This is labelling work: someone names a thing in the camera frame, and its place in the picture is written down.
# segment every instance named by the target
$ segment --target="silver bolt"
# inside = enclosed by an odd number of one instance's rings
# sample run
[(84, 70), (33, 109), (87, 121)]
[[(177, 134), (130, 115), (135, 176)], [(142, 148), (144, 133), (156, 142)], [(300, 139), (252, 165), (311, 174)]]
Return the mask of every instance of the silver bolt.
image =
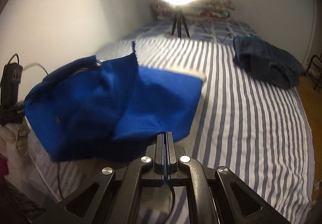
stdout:
[(141, 161), (142, 161), (143, 163), (149, 163), (151, 160), (152, 160), (152, 159), (151, 159), (150, 157), (148, 157), (148, 156), (144, 156), (144, 157), (142, 157), (142, 158), (141, 158)]
[(110, 168), (110, 167), (106, 167), (106, 168), (103, 168), (103, 169), (102, 169), (102, 173), (103, 173), (104, 175), (112, 174), (112, 172), (113, 172), (113, 169), (112, 169), (112, 168)]
[(218, 168), (218, 172), (221, 174), (227, 174), (228, 173), (228, 168), (224, 167), (224, 166), (220, 166)]
[(189, 156), (181, 156), (180, 161), (183, 163), (187, 163), (190, 161), (190, 157)]

